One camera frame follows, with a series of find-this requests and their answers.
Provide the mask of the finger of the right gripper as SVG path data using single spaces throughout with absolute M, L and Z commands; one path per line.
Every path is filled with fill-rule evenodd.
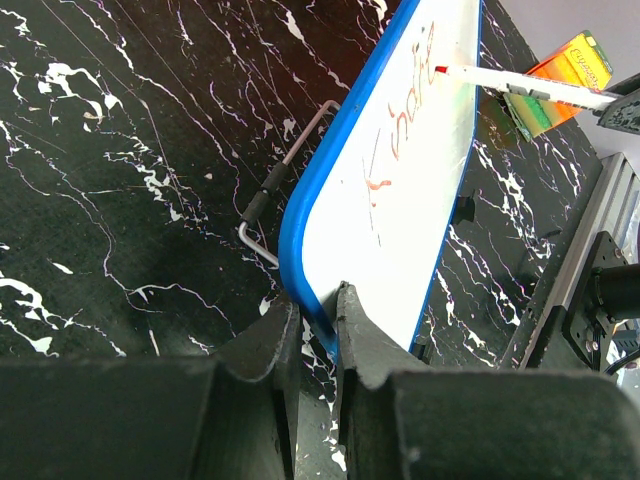
M 636 73 L 605 90 L 618 98 L 601 113 L 598 126 L 625 133 L 639 132 L 639 78 Z

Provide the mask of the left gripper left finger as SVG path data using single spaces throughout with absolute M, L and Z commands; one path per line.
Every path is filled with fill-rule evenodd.
M 5 479 L 290 479 L 301 314 L 287 296 L 210 356 L 5 359 Z

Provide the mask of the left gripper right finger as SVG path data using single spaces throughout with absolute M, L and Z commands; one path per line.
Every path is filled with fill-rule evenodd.
M 585 371 L 433 369 L 337 293 L 339 441 L 351 479 L 635 479 L 639 412 Z

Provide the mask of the red capped whiteboard marker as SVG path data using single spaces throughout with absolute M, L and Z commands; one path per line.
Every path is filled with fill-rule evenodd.
M 623 98 L 622 95 L 601 92 L 575 84 L 477 66 L 436 66 L 435 71 L 464 83 L 491 88 L 503 93 L 563 103 L 593 111 L 604 111 L 615 101 Z

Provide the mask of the blue framed whiteboard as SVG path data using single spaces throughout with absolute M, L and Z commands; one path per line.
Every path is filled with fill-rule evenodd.
M 342 283 L 414 344 L 476 127 L 476 87 L 440 68 L 477 64 L 481 24 L 478 1 L 402 2 L 289 198 L 280 276 L 330 355 Z

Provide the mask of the orange juice carton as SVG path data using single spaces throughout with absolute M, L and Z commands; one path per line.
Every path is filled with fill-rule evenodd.
M 603 90 L 613 76 L 613 67 L 592 33 L 583 30 L 526 74 Z M 581 112 L 574 106 L 532 97 L 510 93 L 503 97 L 516 127 L 529 142 Z

